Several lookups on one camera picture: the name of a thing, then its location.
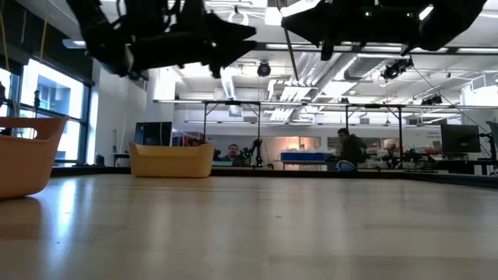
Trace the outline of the blue storage box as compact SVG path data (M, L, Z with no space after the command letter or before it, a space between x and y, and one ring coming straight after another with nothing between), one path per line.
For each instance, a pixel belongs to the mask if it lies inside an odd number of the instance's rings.
M324 162L331 154L326 152L281 152L281 161Z

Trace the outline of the orange plastic bin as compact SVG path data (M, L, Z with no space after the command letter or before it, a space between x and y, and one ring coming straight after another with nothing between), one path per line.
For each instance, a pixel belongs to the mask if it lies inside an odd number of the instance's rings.
M0 135L0 200L42 191L49 181L68 117L0 117L0 128L32 128L33 139Z

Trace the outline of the black monitor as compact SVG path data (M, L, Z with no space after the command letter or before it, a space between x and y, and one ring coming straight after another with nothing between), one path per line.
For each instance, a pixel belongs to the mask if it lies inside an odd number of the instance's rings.
M479 128L475 125L442 124L443 154L481 152Z

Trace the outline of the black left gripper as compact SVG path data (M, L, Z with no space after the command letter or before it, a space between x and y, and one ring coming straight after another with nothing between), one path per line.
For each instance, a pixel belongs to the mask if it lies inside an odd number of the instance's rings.
M257 47L252 26L230 23L215 13L206 15L202 0L130 0L130 51L132 70L136 72L171 65L201 61L200 51L209 38L242 40L235 44L210 47L202 62L209 66L213 78L221 70Z

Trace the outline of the black metal gantry frame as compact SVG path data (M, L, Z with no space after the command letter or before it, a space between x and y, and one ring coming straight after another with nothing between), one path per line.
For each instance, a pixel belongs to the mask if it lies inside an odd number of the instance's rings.
M247 101L247 100L202 100L201 103L204 105L204 114L203 114L203 136L204 139L207 139L206 127L207 127L207 117L209 115L208 105L215 104L218 106L219 104L226 106L238 106L246 105L250 109L253 110L253 113L256 115L258 122L258 133L257 138L261 138L261 102L260 101Z
M398 140L399 140L399 155L402 159L402 155L404 152L403 147L403 136L402 136L402 108L404 105L402 104L380 104L380 103L349 103L345 104L345 126L349 128L349 108L365 108L365 109L386 109L392 115L394 115L398 119Z

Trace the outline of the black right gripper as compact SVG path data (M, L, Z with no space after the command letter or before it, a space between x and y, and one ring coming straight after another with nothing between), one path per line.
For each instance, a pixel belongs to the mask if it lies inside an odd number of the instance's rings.
M330 22L330 35L338 41L407 44L419 35L419 12L418 0L317 0L308 6L298 2L281 24ZM300 24L282 27L321 47L322 61L334 54L327 29Z

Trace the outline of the silver ventilation duct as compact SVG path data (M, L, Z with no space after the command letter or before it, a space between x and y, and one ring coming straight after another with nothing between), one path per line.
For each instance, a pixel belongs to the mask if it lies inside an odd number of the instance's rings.
M384 65L386 57L375 54L358 54L343 72L347 81L359 81Z

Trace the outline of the window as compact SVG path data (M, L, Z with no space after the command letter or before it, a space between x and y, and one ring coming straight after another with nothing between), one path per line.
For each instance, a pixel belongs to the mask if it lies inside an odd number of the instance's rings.
M0 117L67 116L55 163L71 166L84 162L89 128L87 85L33 59L20 73L0 68L0 85L5 87Z

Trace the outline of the yellow plastic bin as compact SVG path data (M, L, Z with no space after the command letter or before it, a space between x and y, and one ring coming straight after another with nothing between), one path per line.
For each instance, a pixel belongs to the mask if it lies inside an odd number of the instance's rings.
M134 177L206 178L212 171L214 152L210 144L197 147L129 144Z

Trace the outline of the person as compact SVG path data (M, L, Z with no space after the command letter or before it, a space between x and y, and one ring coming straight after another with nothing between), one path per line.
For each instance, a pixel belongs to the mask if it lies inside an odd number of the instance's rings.
M223 162L233 162L236 159L240 158L240 147L236 144L231 144L226 152L226 155L222 157L220 160Z
M346 128L340 128L337 131L338 139L341 144L341 150L338 156L339 160L345 160L357 166L364 163L368 155L366 154L366 144L361 138L350 134Z

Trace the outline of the long ceiling light bar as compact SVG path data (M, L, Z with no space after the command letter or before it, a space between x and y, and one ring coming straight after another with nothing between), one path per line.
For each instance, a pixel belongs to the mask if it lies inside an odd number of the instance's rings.
M86 43L83 40L63 39L63 45L68 49L85 49ZM319 47L309 43L291 43L291 48L295 52L320 52ZM288 45L284 43L257 42L254 51L288 51ZM354 43L343 43L334 47L335 53L354 54L402 54L404 47L400 44L367 44L361 47ZM415 48L409 52L415 55L463 55L463 56L498 56L498 47L462 47L445 46L437 51L426 51L422 48Z

